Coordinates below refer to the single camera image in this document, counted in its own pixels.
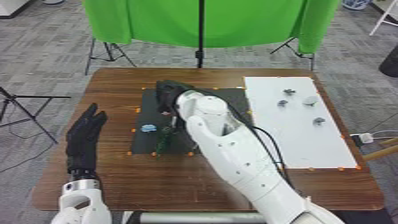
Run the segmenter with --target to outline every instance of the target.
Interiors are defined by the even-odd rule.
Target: black mat
[[[221,98],[229,102],[233,107],[236,108],[242,116],[247,120],[251,120],[249,111],[249,103],[245,98],[245,90],[244,89],[205,89],[208,92],[217,94]],[[149,154],[157,151],[157,142],[162,127],[171,123],[171,116],[164,116],[158,113],[158,104],[155,98],[155,89],[146,89],[142,93],[142,103],[141,103],[141,114],[137,118],[135,125],[135,135],[133,135],[133,144],[132,144],[132,153],[133,154]],[[157,125],[158,131],[151,133],[141,132],[141,127],[146,124]],[[167,147],[165,154],[185,154],[190,151],[194,153],[201,153],[196,143],[190,140],[189,133],[185,129],[178,130],[178,133],[173,135],[171,146]]]

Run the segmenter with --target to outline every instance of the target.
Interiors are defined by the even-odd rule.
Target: blue object
[[[155,132],[155,131],[157,131],[157,126],[155,126],[153,124],[146,124],[146,125],[142,125],[142,127],[141,127],[141,131],[142,131],[144,133]]]

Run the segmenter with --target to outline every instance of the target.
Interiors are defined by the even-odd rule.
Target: chair
[[[396,16],[398,16],[398,14],[391,13],[395,7],[398,7],[398,0],[393,0],[393,3],[391,3],[391,5],[389,5],[389,8],[388,8],[388,10],[386,10],[386,12],[384,12],[384,14],[382,14],[382,17],[380,17],[380,19],[379,19],[379,21],[377,21],[377,26],[375,26],[375,28],[373,28],[373,30],[372,30],[372,32],[370,32],[370,36],[375,34],[377,29],[379,29],[382,23],[388,23],[389,25],[398,26],[396,23],[386,21],[386,17],[388,17],[388,15],[396,15]]]

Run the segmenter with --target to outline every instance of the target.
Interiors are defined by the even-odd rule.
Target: wooden table
[[[315,74],[293,69],[146,69],[105,68],[94,74],[69,126],[93,102],[107,111],[109,123],[98,144],[98,173],[105,186],[110,210],[151,211],[249,211],[244,196],[221,180],[201,155],[128,155],[132,128],[141,107],[142,87],[155,88],[157,80],[171,79],[201,88],[244,86],[244,76],[313,77],[324,101],[363,169],[290,170],[297,189],[331,210],[379,210],[382,193],[347,128]],[[34,189],[34,206],[59,209],[66,175],[66,141],[52,155],[43,178]]]

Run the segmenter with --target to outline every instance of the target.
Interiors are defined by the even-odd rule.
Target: metal bolt
[[[325,121],[327,121],[327,120],[325,120],[322,117],[315,118],[315,124],[322,125],[322,123],[324,123]]]
[[[286,89],[283,92],[284,92],[290,96],[295,94],[295,90],[293,90],[293,89]]]
[[[284,107],[286,104],[288,104],[288,100],[281,100],[281,101],[277,102],[277,106],[279,106],[279,107]]]

